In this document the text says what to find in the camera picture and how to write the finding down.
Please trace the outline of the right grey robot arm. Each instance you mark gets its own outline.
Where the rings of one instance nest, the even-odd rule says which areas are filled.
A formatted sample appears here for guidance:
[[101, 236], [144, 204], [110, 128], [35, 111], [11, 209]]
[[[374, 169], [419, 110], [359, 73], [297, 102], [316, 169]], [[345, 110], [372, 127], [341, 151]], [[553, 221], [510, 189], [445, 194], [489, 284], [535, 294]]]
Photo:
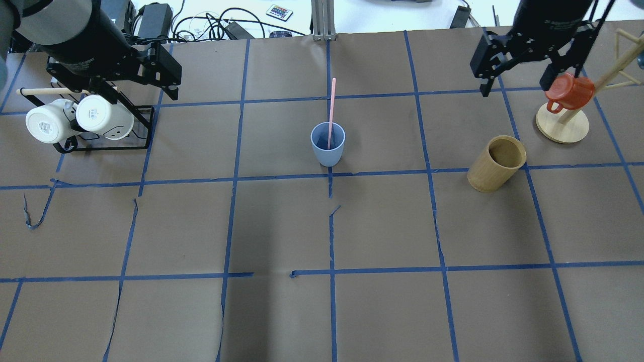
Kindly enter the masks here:
[[580, 75], [615, 1], [609, 1], [594, 19], [598, 1], [521, 1], [511, 29], [505, 35], [483, 28], [470, 60], [480, 92], [489, 96], [495, 80], [521, 63], [550, 60], [539, 85], [550, 90], [568, 69]]

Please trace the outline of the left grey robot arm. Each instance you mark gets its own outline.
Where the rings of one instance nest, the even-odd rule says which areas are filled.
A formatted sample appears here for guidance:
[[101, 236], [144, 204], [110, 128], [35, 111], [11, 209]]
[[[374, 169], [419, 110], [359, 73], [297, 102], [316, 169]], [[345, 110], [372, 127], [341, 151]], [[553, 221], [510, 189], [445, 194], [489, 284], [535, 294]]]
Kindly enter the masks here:
[[123, 102], [113, 81], [161, 88], [179, 98], [182, 67], [159, 40], [139, 51], [103, 12], [100, 1], [2, 1], [2, 59], [12, 34], [41, 46], [54, 64], [48, 72], [71, 90]]

